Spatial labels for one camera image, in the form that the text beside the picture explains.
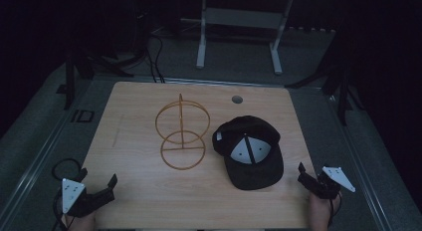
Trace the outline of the metal floor rail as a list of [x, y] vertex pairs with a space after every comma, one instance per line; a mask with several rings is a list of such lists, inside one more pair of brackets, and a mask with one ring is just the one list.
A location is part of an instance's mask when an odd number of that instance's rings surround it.
[[360, 190], [365, 197], [366, 203], [373, 216], [378, 231], [393, 231], [391, 222], [389, 221], [386, 213], [386, 209], [381, 202], [380, 196], [371, 183], [368, 172], [365, 170], [363, 159], [359, 154], [355, 140], [352, 138], [349, 128], [346, 125], [343, 125], [337, 117], [337, 106], [339, 105], [339, 99], [333, 95], [325, 96], [324, 99], [329, 107], [331, 115], [336, 119], [336, 125], [339, 128], [339, 132], [345, 140], [345, 144], [347, 146], [347, 156], [352, 163], [353, 172], [357, 178]]
[[0, 138], [0, 231], [7, 231], [91, 82], [77, 82], [74, 100], [45, 83]]

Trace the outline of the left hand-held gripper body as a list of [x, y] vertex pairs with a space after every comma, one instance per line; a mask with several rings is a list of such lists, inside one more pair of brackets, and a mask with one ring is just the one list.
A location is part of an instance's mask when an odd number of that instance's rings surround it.
[[84, 217], [112, 201], [114, 201], [113, 190], [106, 188], [95, 194], [87, 194], [87, 189], [82, 183], [67, 178], [62, 180], [64, 214]]

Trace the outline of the black tripod stand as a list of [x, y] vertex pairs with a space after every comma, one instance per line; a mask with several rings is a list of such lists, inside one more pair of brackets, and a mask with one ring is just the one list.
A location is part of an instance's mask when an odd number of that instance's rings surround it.
[[80, 76], [83, 79], [90, 80], [94, 77], [95, 74], [92, 67], [92, 63], [95, 63], [115, 75], [132, 78], [133, 74], [125, 72], [122, 68], [124, 66], [140, 62], [145, 56], [146, 52], [140, 52], [135, 54], [132, 58], [112, 63], [86, 47], [70, 45], [66, 50], [66, 82], [60, 85], [58, 88], [58, 93], [64, 94], [66, 96], [64, 109], [68, 110], [73, 104], [73, 101], [76, 99], [75, 70], [78, 70]]
[[320, 90], [325, 96], [333, 96], [338, 91], [336, 115], [340, 123], [346, 125], [345, 113], [348, 106], [347, 97], [354, 52], [353, 43], [336, 34], [322, 56], [316, 71], [298, 82], [286, 85], [286, 88], [298, 89], [325, 77]]

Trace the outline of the gold wire hat stand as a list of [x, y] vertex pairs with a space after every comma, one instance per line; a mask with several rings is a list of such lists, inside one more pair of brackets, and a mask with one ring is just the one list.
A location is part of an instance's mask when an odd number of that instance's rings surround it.
[[178, 98], [163, 106], [154, 120], [160, 137], [159, 154], [162, 161], [175, 170], [188, 170], [205, 157], [204, 136], [211, 124], [207, 109], [201, 104]]

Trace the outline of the black floor socket box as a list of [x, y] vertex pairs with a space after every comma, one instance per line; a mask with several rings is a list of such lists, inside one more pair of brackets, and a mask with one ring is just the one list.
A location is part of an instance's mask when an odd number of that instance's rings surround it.
[[72, 116], [71, 122], [91, 122], [95, 113], [87, 110], [76, 110]]

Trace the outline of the person's right hand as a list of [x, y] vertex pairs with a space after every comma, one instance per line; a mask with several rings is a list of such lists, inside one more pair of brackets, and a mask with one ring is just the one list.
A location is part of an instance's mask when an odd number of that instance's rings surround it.
[[341, 194], [334, 199], [321, 199], [311, 193], [309, 196], [309, 225], [312, 231], [328, 231], [334, 215], [342, 202]]

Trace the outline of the white metal desk frame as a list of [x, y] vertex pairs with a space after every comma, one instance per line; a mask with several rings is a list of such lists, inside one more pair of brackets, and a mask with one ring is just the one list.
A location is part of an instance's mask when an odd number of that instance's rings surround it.
[[207, 0], [201, 0], [200, 39], [197, 51], [196, 68], [205, 67], [207, 48], [207, 25], [224, 25], [244, 28], [273, 29], [277, 35], [269, 43], [274, 73], [280, 75], [283, 72], [282, 62], [279, 56], [279, 46], [282, 35], [290, 15], [293, 0], [287, 0], [282, 12], [262, 12], [251, 10], [237, 10], [210, 7]]

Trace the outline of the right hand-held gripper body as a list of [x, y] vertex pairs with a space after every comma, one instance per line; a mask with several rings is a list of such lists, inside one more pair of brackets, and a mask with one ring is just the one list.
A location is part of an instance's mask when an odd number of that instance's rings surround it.
[[301, 183], [305, 189], [321, 199], [334, 199], [342, 187], [350, 192], [355, 191], [355, 187], [351, 184], [341, 167], [324, 166], [322, 172], [328, 176], [327, 185], [320, 184], [317, 178], [309, 175], [307, 171], [306, 173], [299, 175], [298, 182]]

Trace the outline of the black baseball cap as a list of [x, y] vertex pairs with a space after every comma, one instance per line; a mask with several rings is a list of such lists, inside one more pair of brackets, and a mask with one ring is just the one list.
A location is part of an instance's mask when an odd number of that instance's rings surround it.
[[283, 177], [280, 139], [271, 124], [244, 115], [221, 124], [212, 135], [212, 144], [223, 156], [232, 184], [241, 190], [258, 190], [276, 184]]

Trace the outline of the person's left hand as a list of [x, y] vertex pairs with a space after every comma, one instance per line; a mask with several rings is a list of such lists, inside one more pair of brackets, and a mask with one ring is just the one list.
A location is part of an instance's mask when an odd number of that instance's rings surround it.
[[64, 215], [62, 220], [68, 231], [96, 231], [96, 212], [84, 217]]

